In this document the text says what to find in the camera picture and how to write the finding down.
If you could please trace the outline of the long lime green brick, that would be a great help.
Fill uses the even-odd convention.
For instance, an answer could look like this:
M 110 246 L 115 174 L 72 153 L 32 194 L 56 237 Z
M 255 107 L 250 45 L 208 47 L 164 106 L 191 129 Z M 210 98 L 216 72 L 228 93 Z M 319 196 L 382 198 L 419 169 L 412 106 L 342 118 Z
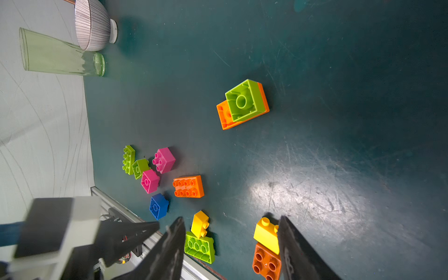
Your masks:
M 122 170 L 128 175 L 133 175 L 132 165 L 135 162 L 135 149 L 130 145 L 126 145 L 123 152 Z

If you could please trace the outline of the small lime green brick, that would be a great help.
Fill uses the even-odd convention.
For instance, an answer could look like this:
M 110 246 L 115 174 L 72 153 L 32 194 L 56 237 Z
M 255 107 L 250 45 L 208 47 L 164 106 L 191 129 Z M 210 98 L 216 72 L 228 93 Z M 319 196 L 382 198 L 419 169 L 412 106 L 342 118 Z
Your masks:
M 244 122 L 270 111 L 261 83 L 245 80 L 225 93 L 233 122 Z

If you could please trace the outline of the small orange brick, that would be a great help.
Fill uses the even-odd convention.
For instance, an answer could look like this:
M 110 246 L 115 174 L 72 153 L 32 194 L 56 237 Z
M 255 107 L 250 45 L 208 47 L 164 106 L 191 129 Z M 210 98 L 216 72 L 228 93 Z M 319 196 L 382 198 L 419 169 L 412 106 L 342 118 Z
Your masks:
M 249 121 L 249 120 L 247 120 L 244 122 L 233 122 L 230 111 L 229 111 L 229 106 L 228 106 L 227 100 L 225 100 L 217 105 L 217 111 L 218 111 L 221 127 L 223 130 L 228 130 L 230 128 L 233 128 L 235 126 L 238 126 L 240 124 L 243 124 L 243 123 Z

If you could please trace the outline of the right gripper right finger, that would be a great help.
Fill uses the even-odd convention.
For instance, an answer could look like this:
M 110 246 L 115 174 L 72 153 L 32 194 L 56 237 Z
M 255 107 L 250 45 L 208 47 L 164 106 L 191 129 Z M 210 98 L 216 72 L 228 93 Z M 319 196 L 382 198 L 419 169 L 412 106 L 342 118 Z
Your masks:
M 278 240 L 286 280 L 340 280 L 290 219 L 280 219 Z

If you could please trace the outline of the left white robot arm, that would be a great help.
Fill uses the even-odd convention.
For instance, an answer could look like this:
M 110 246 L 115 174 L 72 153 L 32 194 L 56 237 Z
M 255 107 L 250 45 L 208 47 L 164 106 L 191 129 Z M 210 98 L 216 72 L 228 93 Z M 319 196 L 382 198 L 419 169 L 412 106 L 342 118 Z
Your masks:
M 20 224 L 6 280 L 89 280 L 160 228 L 158 222 L 101 220 L 100 197 L 36 198 Z

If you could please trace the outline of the small yellow brick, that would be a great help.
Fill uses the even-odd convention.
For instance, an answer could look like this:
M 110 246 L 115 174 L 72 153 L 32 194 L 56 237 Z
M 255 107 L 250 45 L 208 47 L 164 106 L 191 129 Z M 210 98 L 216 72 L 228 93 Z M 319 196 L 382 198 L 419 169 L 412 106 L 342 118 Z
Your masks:
M 194 215 L 191 232 L 197 238 L 204 238 L 207 235 L 209 225 L 209 217 L 203 211 L 199 211 Z

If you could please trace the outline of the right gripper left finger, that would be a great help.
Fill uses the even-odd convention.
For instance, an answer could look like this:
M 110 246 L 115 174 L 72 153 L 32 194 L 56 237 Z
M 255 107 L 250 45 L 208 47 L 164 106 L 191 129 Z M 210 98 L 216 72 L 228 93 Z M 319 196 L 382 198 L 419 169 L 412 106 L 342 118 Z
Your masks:
M 182 273 L 186 228 L 183 217 L 178 217 L 157 244 L 129 273 L 117 280 L 179 280 Z

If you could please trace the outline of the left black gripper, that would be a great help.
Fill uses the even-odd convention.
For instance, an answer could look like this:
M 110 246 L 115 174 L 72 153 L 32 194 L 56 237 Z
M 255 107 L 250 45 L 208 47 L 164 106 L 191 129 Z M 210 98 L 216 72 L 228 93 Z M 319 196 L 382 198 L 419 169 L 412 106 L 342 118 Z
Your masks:
M 93 243 L 73 249 L 70 256 L 70 279 L 92 280 L 94 266 L 100 259 L 103 259 L 106 267 L 112 266 L 159 229 L 158 222 L 101 221 Z

